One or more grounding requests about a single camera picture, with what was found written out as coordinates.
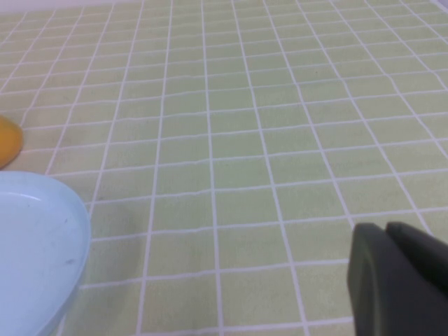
tile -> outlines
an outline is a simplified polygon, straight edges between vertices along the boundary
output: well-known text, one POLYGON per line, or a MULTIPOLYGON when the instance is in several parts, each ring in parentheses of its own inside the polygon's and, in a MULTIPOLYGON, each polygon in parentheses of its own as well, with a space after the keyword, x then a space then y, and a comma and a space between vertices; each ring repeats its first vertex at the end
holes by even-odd
POLYGON ((146 284, 142 331, 161 333, 218 325, 213 275, 146 284))
POLYGON ((316 124, 359 119, 355 106, 349 100, 308 104, 307 109, 316 124))
POLYGON ((385 76, 346 80, 353 97, 390 95, 396 93, 392 82, 385 76))
POLYGON ((150 199, 138 199, 95 204, 92 236, 103 238, 146 232, 150 203, 150 199))
POLYGON ((24 129, 23 149, 43 149, 56 147, 62 133, 62 127, 24 129))
POLYGON ((198 161, 209 158, 209 139, 207 136, 168 139, 160 144, 160 163, 198 161))
POLYGON ((67 86, 79 86, 83 82, 85 73, 57 73, 48 77, 44 88, 64 88, 67 86))
POLYGON ((54 106, 75 102, 78 88, 44 89, 37 94, 35 106, 54 106))
POLYGON ((270 188, 216 193, 218 225, 277 221, 270 188))
POLYGON ((344 83, 340 80, 328 82, 302 83, 299 85, 305 102, 317 102, 322 100, 334 100, 347 98, 344 83))
POLYGON ((447 173, 427 173, 402 177, 403 184, 419 208, 446 207, 447 173))
POLYGON ((298 89, 294 85, 256 87, 253 89, 257 106, 273 106, 300 103, 298 89))
POLYGON ((70 106, 53 108, 32 108, 28 111, 23 127, 55 126, 67 121, 70 106))
POLYGON ((213 135, 211 141, 214 158, 232 158, 263 154, 261 138, 257 132, 213 135))
POLYGON ((221 275, 225 326, 300 320, 289 268, 221 275))
POLYGON ((154 234, 151 238, 149 276, 196 273, 214 268, 212 230, 154 234))
POLYGON ((107 141, 111 124, 69 125, 62 137, 61 147, 104 144, 107 141))
POLYGON ((406 96, 409 105, 415 113, 437 113, 448 111, 448 93, 416 93, 406 96))
POLYGON ((113 119, 116 103, 91 103, 75 105, 71 112, 70 123, 94 123, 113 119))
POLYGON ((356 100, 356 105, 367 119, 410 116, 412 114, 399 96, 361 98, 356 100))
POLYGON ((152 168, 105 171, 101 176, 97 200, 118 200, 151 195, 153 188, 152 168))
POLYGON ((352 214, 411 209, 393 177, 339 182, 342 196, 352 214))
POLYGON ((265 159, 217 161, 213 164, 215 188, 269 185, 265 159))
POLYGON ((80 290, 67 314, 63 336, 133 333, 139 310, 140 283, 80 290))
POLYGON ((118 119, 158 117, 160 115, 161 99, 142 99, 122 101, 118 108, 118 119))
POLYGON ((3 92, 37 90, 41 87, 44 77, 21 77, 8 80, 3 92))
POLYGON ((99 170, 103 161, 104 146, 62 148, 56 152, 50 174, 99 170))
POLYGON ((120 95, 121 84, 110 84, 103 86, 87 86, 81 89, 78 102, 100 102, 115 101, 120 95))
POLYGON ((345 62, 335 64, 339 75, 346 77, 361 77, 381 75, 381 69, 373 61, 345 62))
POLYGON ((207 117, 205 115, 175 115, 163 118, 162 138, 206 134, 207 117))
POLYGON ((294 183, 330 178, 320 153, 272 156, 269 161, 275 183, 294 183))
POLYGON ((351 315, 346 286, 347 265, 299 267, 297 276, 309 321, 351 315))
POLYGON ((206 110, 207 105, 204 92, 165 97, 164 114, 166 115, 205 112, 206 110))
POLYGON ((447 243, 448 227, 446 223, 448 219, 448 212, 429 211, 429 212, 423 212, 422 216, 425 219, 427 226, 432 231, 434 236, 438 239, 441 239, 444 243, 447 243))
POLYGON ((285 225, 294 261, 349 258, 351 228, 347 220, 285 225))
POLYGON ((283 219, 341 216, 341 202, 332 183, 277 188, 283 219))
POLYGON ((370 121, 369 127, 381 144, 429 139, 427 131, 414 118, 370 121))
POLYGON ((105 169, 139 167, 155 164, 157 143, 112 143, 107 152, 105 169))
POLYGON ((208 78, 209 90, 225 90, 248 88, 249 82, 245 73, 225 73, 208 78))
POLYGON ((209 93, 211 110, 246 109, 253 106, 249 89, 213 91, 209 93))
POLYGON ((332 150, 326 153, 335 177, 390 174, 391 169, 377 148, 332 150))
POLYGON ((402 93, 443 89, 438 78, 429 72, 394 75, 392 79, 402 93))
POLYGON ((91 202, 97 184, 98 173, 58 176, 56 179, 67 184, 84 202, 91 202))
POLYGON ((157 194, 192 193, 210 188, 208 163, 160 167, 157 194))
POLYGON ((330 65, 299 66, 292 70, 297 83, 337 78, 330 65))
POLYGON ((112 142, 150 140, 158 137, 159 120, 119 120, 112 131, 112 142))
POLYGON ((310 127, 267 130, 263 134, 269 154, 318 149, 316 139, 310 127))
POLYGON ((153 230, 184 230, 211 227, 211 195, 161 197, 155 200, 153 230))
POLYGON ((435 143, 387 146, 384 148, 397 172, 444 169, 448 160, 435 143))
POLYGON ((11 163, 3 167, 3 170, 44 174, 52 155, 53 150, 21 152, 11 163))
POLYGON ((258 115, 263 129, 308 123, 307 115, 301 105, 259 108, 258 115))
POLYGON ((362 122, 317 126, 316 132, 323 148, 341 148, 374 144, 368 129, 362 122))
POLYGON ((141 277, 145 245, 145 237, 93 242, 85 266, 84 283, 98 284, 141 277))
POLYGON ((434 137, 448 138, 448 129, 446 127, 446 125, 448 125, 448 115, 440 114, 424 116, 421 120, 425 123, 434 137))

orange object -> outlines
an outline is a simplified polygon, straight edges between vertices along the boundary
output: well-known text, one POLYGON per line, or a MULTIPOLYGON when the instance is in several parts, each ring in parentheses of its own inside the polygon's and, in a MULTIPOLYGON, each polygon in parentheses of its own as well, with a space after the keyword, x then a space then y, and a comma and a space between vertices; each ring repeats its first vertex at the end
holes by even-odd
POLYGON ((0 115, 0 168, 11 162, 23 145, 20 127, 0 115))

tiled floor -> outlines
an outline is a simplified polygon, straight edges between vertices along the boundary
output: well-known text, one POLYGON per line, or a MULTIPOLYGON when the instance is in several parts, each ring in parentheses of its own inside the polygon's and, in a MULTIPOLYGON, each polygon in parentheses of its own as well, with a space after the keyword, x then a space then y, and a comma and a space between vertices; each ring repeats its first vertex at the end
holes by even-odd
POLYGON ((149 0, 7 15, 0 39, 7 169, 92 215, 55 335, 349 336, 354 223, 448 239, 430 2, 149 0))

